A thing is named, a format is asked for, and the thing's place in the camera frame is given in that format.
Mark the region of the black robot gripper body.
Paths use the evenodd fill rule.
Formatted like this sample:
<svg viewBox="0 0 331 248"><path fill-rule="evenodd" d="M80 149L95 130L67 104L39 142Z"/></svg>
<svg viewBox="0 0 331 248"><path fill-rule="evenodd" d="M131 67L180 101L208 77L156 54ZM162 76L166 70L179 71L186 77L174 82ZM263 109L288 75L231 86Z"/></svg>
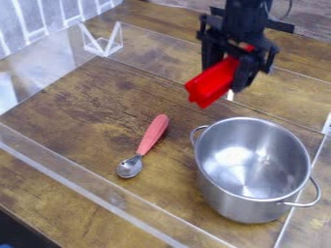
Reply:
<svg viewBox="0 0 331 248"><path fill-rule="evenodd" d="M196 39L202 42L204 38L222 41L226 53L235 58L244 55L254 55L259 59L259 71L268 73L274 57L279 53L278 46L266 38L264 30L258 33L240 34L228 33L222 26L222 18L215 15L202 15L200 30L196 32Z"/></svg>

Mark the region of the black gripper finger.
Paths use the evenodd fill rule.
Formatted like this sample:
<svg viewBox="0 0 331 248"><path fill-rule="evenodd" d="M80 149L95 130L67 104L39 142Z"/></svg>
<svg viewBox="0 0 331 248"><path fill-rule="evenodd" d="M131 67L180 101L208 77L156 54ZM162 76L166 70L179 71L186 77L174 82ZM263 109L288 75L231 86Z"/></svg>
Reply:
<svg viewBox="0 0 331 248"><path fill-rule="evenodd" d="M207 70L224 58L224 43L222 41L204 38L202 40L202 69Z"/></svg>
<svg viewBox="0 0 331 248"><path fill-rule="evenodd" d="M238 68L234 74L234 81L231 90L234 93L239 93L246 87L248 87L259 72L259 59L254 55L244 55L239 58Z"/></svg>

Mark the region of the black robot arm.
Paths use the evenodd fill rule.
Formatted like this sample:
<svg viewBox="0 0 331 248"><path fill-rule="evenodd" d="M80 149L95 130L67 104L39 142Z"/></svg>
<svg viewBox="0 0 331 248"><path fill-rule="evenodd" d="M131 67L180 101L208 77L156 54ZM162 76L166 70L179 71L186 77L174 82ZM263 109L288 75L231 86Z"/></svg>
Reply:
<svg viewBox="0 0 331 248"><path fill-rule="evenodd" d="M270 0L227 0L226 8L211 7L199 17L196 39L202 42L202 69L222 62L224 55L239 62L230 89L239 93L258 72L268 73L278 46L264 35L270 22Z"/></svg>

